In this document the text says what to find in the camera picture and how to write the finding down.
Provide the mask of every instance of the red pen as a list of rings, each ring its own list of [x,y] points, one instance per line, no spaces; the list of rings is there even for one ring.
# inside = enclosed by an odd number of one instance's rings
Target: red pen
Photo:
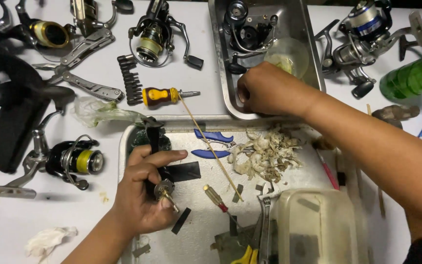
[[[318,157],[320,158],[320,161],[322,162],[322,166],[324,167],[324,170],[331,182],[331,185],[333,185],[333,188],[335,188],[335,190],[339,190],[338,183],[336,182],[335,178],[331,174],[330,168],[328,168],[328,165],[325,163],[324,158],[322,157],[318,149],[316,149],[315,151],[317,152]]]

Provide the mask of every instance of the white cloth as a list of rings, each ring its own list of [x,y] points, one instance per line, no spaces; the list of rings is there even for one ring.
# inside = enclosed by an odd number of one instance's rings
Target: white cloth
[[[76,235],[77,229],[74,226],[45,229],[29,239],[25,245],[25,255],[40,257],[40,263],[50,255],[55,246],[62,243],[63,237],[74,237]]]

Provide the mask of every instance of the yellow scissors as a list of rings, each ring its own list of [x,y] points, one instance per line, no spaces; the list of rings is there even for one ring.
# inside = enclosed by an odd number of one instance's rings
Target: yellow scissors
[[[258,263],[258,248],[260,246],[260,236],[262,233],[262,215],[258,218],[256,223],[255,232],[253,233],[252,240],[250,241],[245,254],[241,259],[232,261],[231,264],[257,264]]]

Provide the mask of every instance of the screwdriver handle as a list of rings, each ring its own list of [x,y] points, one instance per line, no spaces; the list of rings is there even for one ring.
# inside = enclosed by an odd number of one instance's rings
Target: screwdriver handle
[[[208,195],[208,197],[211,199],[211,201],[213,201],[215,205],[221,208],[223,213],[229,210],[229,208],[227,208],[227,206],[223,203],[221,196],[219,196],[218,193],[216,193],[216,191],[211,186],[206,184],[203,187],[203,190],[204,190],[204,193],[206,193],[206,195]]]
[[[143,101],[146,106],[155,106],[163,102],[176,103],[179,100],[179,92],[175,88],[157,89],[149,87],[143,89]]]

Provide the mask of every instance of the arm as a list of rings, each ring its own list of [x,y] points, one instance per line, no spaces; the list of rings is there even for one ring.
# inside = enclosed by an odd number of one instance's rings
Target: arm
[[[149,145],[134,148],[118,184],[114,205],[62,264],[117,263],[133,237],[164,229],[174,220],[172,204],[167,199],[147,199],[144,181],[158,184],[157,168],[184,159],[188,153],[179,150],[149,155],[150,151]]]
[[[405,209],[412,240],[422,237],[422,140],[309,87],[269,63],[250,69],[239,79],[238,88],[246,109],[301,117],[350,154]]]

